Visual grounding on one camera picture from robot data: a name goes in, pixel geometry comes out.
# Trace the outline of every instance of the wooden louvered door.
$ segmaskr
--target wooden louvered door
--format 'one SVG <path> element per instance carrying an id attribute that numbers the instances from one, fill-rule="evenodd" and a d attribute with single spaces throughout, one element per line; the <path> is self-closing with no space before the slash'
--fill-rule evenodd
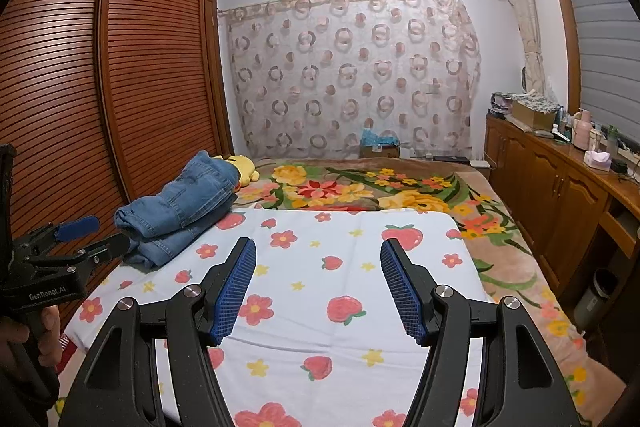
<path id="1" fill-rule="evenodd" d="M 54 252 L 70 253 L 115 232 L 118 207 L 158 192 L 198 151 L 231 152 L 210 30 L 205 0 L 11 0 L 0 16 L 0 143 L 18 151 L 14 237 L 95 214 L 97 234 Z M 61 306 L 63 324 L 78 305 Z"/>
<path id="2" fill-rule="evenodd" d="M 115 231 L 113 213 L 125 200 L 95 89 L 96 9 L 97 0 L 11 0 L 0 16 L 0 142 L 18 152 L 14 237 L 88 214 L 100 232 L 83 244 Z"/>
<path id="3" fill-rule="evenodd" d="M 112 114 L 131 198 L 155 194 L 198 150 L 220 153 L 204 0 L 109 0 Z"/>

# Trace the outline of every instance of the pink bottle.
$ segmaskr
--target pink bottle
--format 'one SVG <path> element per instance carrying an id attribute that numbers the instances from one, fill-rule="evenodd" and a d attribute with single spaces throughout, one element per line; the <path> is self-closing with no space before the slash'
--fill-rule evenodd
<path id="1" fill-rule="evenodd" d="M 574 139 L 576 148 L 586 151 L 589 148 L 589 133 L 591 131 L 591 113 L 583 110 L 574 115 Z"/>

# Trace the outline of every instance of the yellow plush toy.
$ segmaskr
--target yellow plush toy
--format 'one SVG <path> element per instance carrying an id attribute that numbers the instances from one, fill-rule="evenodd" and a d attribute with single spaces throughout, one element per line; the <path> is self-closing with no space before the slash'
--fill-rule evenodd
<path id="1" fill-rule="evenodd" d="M 222 156 L 216 156 L 216 158 L 224 159 Z M 260 179 L 260 172 L 255 170 L 254 163 L 246 156 L 229 156 L 225 161 L 231 163 L 240 172 L 240 181 L 236 185 L 235 191 Z"/>

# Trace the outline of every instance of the sheer curtain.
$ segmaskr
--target sheer curtain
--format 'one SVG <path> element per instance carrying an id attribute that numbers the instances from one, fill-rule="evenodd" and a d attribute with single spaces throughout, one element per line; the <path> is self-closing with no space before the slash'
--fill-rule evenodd
<path id="1" fill-rule="evenodd" d="M 542 65 L 542 50 L 540 49 L 540 28 L 538 13 L 534 0 L 509 0 L 518 18 L 520 35 L 524 45 L 526 86 L 527 91 L 535 89 L 538 93 L 551 97 L 550 87 L 546 86 L 545 69 Z"/>
<path id="2" fill-rule="evenodd" d="M 365 128 L 470 152 L 480 53 L 461 0 L 284 0 L 226 22 L 254 158 L 357 157 Z"/>

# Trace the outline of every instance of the trash can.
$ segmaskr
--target trash can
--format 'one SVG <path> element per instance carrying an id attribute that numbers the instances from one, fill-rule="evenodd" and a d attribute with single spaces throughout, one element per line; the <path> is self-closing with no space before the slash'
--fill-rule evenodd
<path id="1" fill-rule="evenodd" d="M 592 325 L 593 319 L 613 295 L 618 278 L 606 268 L 598 268 L 593 280 L 575 307 L 574 321 L 578 331 L 584 331 Z"/>

